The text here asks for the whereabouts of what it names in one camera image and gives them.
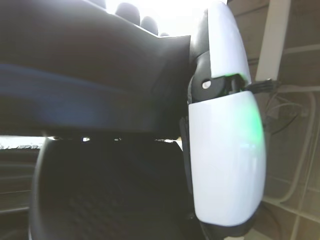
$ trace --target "bright light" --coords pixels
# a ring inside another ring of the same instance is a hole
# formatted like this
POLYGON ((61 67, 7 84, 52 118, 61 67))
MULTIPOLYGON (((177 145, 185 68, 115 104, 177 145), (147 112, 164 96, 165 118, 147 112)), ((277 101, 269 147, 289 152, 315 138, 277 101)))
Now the bright light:
POLYGON ((190 35, 212 0, 106 0, 106 10, 114 14, 120 3, 135 5, 140 19, 150 16, 158 24, 159 34, 190 35))

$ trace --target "white vertical beam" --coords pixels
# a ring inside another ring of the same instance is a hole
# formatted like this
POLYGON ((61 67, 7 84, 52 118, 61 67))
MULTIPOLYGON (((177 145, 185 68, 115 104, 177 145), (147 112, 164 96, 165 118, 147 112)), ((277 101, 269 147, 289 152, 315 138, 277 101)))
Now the white vertical beam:
POLYGON ((256 81, 278 79, 284 49, 291 0, 270 0, 256 81))

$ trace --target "screw hole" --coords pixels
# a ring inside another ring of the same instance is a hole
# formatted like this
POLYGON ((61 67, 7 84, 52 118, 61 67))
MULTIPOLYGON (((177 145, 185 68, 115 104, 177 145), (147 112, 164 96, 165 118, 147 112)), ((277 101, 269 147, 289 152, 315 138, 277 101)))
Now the screw hole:
POLYGON ((202 88, 203 89, 208 89, 211 86, 211 80, 204 80, 204 82, 202 83, 202 88))

